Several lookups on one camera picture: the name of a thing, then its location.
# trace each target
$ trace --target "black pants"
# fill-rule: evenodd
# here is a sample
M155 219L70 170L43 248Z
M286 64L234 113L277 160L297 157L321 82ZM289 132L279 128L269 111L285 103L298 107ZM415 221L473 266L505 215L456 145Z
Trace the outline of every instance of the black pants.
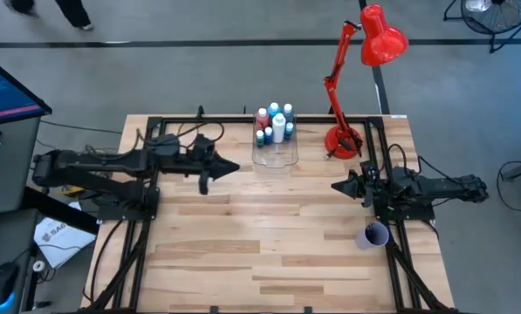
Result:
M35 5L35 0L9 0L10 6L18 13L28 14ZM74 27L83 27L91 23L81 0L55 0L68 22Z

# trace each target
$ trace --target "black fan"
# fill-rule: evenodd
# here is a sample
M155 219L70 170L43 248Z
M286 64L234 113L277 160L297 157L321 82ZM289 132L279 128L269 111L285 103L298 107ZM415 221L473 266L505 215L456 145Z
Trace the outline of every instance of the black fan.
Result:
M446 8L443 20L462 19L473 31L491 35L490 53L503 48L521 31L521 0L460 0L462 16L448 17L447 13L456 1L452 0ZM515 31L495 47L495 36L512 30Z

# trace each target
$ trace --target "computer monitor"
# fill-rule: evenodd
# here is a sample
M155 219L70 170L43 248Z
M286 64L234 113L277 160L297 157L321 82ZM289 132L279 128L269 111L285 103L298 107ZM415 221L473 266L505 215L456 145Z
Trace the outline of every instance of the computer monitor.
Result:
M0 67L0 124L51 113L42 99Z

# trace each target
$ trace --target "wooden tabletop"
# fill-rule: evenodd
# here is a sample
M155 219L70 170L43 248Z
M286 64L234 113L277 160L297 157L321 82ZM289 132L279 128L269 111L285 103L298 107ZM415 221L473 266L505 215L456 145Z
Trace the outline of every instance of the wooden tabletop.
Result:
M408 120L383 119L388 145L404 147L408 166L417 169ZM146 121L145 115L127 117L120 152L132 147L136 129L145 129ZM373 210L330 188L346 179L349 168L360 173L359 157L324 160L323 139L331 125L297 126L299 160L283 174L255 167L252 125L224 126L216 150L241 169L211 182L209 195L199 195L195 176L160 175L161 203L151 226L138 311L207 312L216 305L223 312L302 312L305 306L314 312L395 312L385 250L360 250L353 241L374 219ZM177 133L178 127L169 125L168 131ZM364 137L363 129L357 130ZM200 133L213 139L220 126L204 126ZM186 135L182 143L193 138ZM366 160L367 146L363 149L361 160ZM391 158L393 165L401 162L395 150ZM114 224L101 226L95 252ZM126 225L106 247L96 293L119 267ZM435 234L421 222L406 222L406 227L416 270L439 300L453 306ZM407 281L399 270L409 306ZM124 305L132 277L131 272Z

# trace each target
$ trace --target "small bottle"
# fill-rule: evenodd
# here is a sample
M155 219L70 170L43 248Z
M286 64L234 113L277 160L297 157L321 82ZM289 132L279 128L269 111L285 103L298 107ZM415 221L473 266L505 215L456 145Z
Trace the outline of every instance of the small bottle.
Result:
M271 127L268 126L264 129L264 144L270 145L273 140L274 140L273 130L271 129Z
M284 141L284 133L285 133L285 117L283 114L278 113L271 120L271 128L274 132L274 143L281 143Z
M257 131L257 146L262 147L264 145L264 131Z
M257 111L257 128L264 130L270 124L270 117L265 108L260 108Z
M282 113L284 114L285 121L287 121L287 123L293 122L293 106L291 104L285 104Z
M270 115L270 120L274 119L276 114L280 113L280 111L281 110L279 109L278 103L271 103L268 107L268 114Z
M293 135L294 128L295 128L295 126L291 122L289 122L288 124L285 125L284 140L290 140L291 139L291 136Z

